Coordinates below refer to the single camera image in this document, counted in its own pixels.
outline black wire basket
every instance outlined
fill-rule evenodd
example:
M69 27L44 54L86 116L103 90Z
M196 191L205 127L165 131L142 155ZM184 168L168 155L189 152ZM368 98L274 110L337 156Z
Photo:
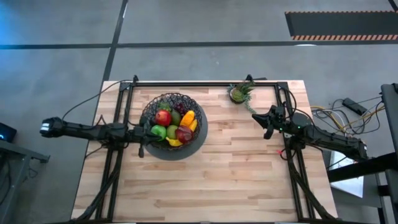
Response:
M176 151L176 150L181 150L187 147L189 144L191 144L196 138L199 136L200 133L200 128L201 128L201 109L199 105L196 103L195 100L190 98L187 95L183 95L180 93L166 93L162 94L156 98L154 98L151 102L147 104L147 106L144 108L142 111L141 116L145 116L147 118L147 122L144 125L145 129L150 130L155 123L155 115L156 112L159 110L159 104L161 103L167 103L170 105L172 109L174 109L177 105L182 104L183 107L185 108L186 111L193 110L195 113L195 119L198 120L198 125L193 132L193 137L189 142L186 142L185 144L174 147L169 144L166 140L160 141L160 142L151 142L150 144L157 148L157 149L162 149L162 150L167 150L167 151Z

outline fruit bowl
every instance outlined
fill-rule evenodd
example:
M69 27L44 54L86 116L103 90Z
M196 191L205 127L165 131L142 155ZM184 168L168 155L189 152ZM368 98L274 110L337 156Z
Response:
M202 115L201 109L195 100L180 93L166 93L155 97L142 111L141 116L145 116L147 118L147 122L144 126L145 129L150 131L155 125L159 124L159 121L156 121L155 116L160 110L173 110L170 111L170 114L175 114L177 112L180 114L181 118L185 115L185 113L187 113L187 111L193 111L195 114L195 119L197 120L197 126L193 131L192 138L181 146L171 146L168 141L163 140L151 142L150 144L154 148L167 151L181 150L191 144L199 136Z

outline red apple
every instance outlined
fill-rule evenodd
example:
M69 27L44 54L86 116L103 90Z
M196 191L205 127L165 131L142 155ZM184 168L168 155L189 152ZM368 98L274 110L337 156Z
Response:
M175 130L175 135L180 142L185 144L191 141L193 132L186 126L179 126L177 130Z
M155 122L166 127L172 122L172 115L167 110L158 110L155 115Z

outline white paper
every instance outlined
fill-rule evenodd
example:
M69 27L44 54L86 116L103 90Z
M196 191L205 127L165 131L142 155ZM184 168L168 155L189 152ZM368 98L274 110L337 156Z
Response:
M334 164L344 158L344 154L340 152L332 152L330 158L330 164ZM354 160L352 159L343 159L338 164L335 164L330 167L330 169L337 169L343 166L354 164ZM355 195L357 197L363 197L363 176L352 178L348 180L341 180L337 182L330 183L330 185L336 189L345 191L349 194Z

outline plant pot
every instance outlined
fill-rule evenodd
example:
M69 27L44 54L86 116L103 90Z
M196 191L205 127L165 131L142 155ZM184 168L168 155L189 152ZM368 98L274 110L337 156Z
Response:
M244 103L244 101L236 101L236 100L234 100L234 98L232 98L232 92L235 90L235 88L233 88L230 92L229 92L229 98L231 99L231 101L234 103L234 104L242 104L242 103Z

